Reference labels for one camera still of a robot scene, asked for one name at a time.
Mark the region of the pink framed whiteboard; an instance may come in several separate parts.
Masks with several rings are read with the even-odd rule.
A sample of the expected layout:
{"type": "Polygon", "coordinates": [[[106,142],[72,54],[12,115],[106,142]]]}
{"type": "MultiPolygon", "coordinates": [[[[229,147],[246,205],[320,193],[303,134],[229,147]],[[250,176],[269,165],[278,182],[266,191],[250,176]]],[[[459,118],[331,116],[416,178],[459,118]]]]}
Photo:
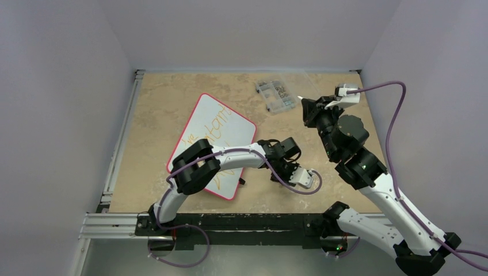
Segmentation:
{"type": "MultiPolygon", "coordinates": [[[[251,144],[256,132],[257,126],[254,122],[215,97],[203,93],[178,138],[166,169],[170,172],[173,159],[200,139],[207,139],[211,145],[235,147],[251,144]]],[[[241,168],[221,171],[205,190],[225,200],[233,200],[242,172],[241,168]]]]}

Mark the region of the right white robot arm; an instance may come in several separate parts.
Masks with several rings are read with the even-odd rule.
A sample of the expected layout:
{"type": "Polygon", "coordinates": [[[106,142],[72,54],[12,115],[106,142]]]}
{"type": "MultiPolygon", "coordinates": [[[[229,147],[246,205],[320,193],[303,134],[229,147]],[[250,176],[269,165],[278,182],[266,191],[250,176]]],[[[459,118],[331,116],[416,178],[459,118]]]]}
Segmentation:
{"type": "Polygon", "coordinates": [[[322,215],[322,237],[351,233],[386,252],[406,275],[435,275],[451,253],[446,247],[457,249],[460,237],[436,227],[394,186],[391,173],[364,146],[369,132],[362,120],[337,106],[328,108],[332,99],[302,98],[304,126],[318,131],[340,178],[373,202],[392,225],[337,201],[322,215]]]}

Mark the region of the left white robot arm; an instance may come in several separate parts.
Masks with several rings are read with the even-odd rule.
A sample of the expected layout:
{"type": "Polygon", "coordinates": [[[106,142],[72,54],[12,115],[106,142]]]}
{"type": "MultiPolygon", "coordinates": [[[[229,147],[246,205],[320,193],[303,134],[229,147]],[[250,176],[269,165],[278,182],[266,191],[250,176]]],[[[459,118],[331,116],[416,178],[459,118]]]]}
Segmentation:
{"type": "Polygon", "coordinates": [[[173,159],[168,190],[149,210],[149,227],[157,235],[171,230],[171,222],[189,195],[202,191],[217,173],[240,168],[266,168],[272,172],[271,180],[286,187],[301,185],[309,189],[313,179],[296,162],[301,150],[294,139],[259,140],[237,147],[211,145],[200,139],[173,159]]]}

